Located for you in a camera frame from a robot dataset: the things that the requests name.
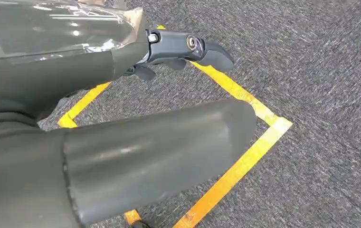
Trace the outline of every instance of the robotic arm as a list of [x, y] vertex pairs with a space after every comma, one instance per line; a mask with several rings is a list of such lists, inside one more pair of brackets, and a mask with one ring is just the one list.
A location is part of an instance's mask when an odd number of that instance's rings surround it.
[[60, 98], [121, 76], [151, 79], [151, 64], [232, 68], [221, 46], [147, 30], [137, 11], [0, 0], [0, 228], [90, 225], [218, 175], [245, 151], [256, 116], [234, 99], [75, 129], [38, 128]]

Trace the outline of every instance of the gray carpet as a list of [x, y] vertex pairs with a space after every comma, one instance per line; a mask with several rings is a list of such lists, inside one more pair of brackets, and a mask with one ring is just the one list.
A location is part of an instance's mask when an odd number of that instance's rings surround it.
[[[220, 41], [237, 60], [229, 74], [293, 127], [198, 224], [200, 228], [361, 227], [361, 1], [131, 0], [152, 25]], [[230, 95], [188, 66], [121, 78], [75, 121], [140, 116]], [[65, 101], [41, 126], [80, 98]], [[267, 128], [259, 122], [256, 136]], [[171, 227], [216, 181], [138, 209]], [[93, 227], [126, 227], [122, 216]]]

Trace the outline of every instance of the plastic film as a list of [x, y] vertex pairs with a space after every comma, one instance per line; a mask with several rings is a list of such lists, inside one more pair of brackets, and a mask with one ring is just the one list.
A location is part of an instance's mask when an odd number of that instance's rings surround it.
[[105, 8], [89, 0], [0, 0], [0, 63], [122, 48], [136, 41], [142, 17], [141, 8]]

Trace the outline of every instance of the metal screw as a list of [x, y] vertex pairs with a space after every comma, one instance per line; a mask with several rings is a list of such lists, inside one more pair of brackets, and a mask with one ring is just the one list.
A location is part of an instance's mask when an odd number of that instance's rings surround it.
[[186, 45], [188, 46], [188, 48], [192, 51], [194, 51], [197, 48], [197, 42], [196, 42], [196, 38], [192, 35], [189, 35], [186, 38]]
[[157, 43], [158, 40], [159, 40], [159, 38], [158, 38], [158, 35], [157, 35], [157, 34], [151, 33], [151, 34], [148, 35], [148, 41], [149, 41], [150, 43]]

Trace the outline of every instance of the yellow tape square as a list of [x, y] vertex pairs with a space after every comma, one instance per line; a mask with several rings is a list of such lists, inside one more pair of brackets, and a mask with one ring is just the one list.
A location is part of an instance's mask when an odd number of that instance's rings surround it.
[[[211, 77], [211, 79], [219, 84], [224, 90], [229, 92], [233, 97], [250, 103], [253, 106], [256, 115], [265, 121], [270, 127], [174, 225], [174, 228], [195, 227], [292, 126], [290, 121], [275, 115], [269, 108], [267, 108], [227, 75], [217, 71], [212, 66], [201, 66], [197, 63], [192, 64]], [[105, 83], [90, 90], [77, 104], [73, 106], [72, 109], [63, 115], [58, 124], [61, 127], [77, 127], [77, 124], [73, 121], [73, 119], [103, 90], [105, 90], [109, 84], [110, 83]], [[126, 212], [124, 217], [129, 224], [141, 219], [136, 210]]]

